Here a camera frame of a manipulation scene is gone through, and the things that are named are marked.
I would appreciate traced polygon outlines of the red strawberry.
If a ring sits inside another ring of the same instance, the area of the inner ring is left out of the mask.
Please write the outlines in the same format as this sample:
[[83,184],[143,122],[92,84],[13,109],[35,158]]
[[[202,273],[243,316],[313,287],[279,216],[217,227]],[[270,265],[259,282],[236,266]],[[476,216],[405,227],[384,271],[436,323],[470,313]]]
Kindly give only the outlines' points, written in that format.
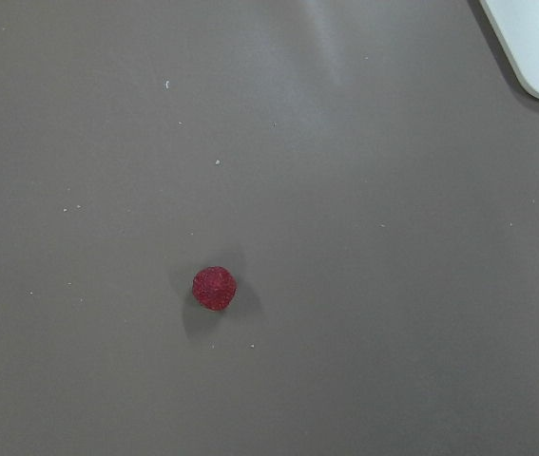
[[237,281],[221,266],[198,271],[192,281],[192,295],[205,309],[213,312],[225,310],[235,297]]

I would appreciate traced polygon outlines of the cream rabbit tray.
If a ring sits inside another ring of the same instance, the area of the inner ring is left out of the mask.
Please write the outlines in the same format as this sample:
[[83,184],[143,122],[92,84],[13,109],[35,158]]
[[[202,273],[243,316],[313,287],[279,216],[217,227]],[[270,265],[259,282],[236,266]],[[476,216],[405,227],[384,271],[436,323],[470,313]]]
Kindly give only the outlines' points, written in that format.
[[519,84],[539,99],[539,1],[490,0],[480,5]]

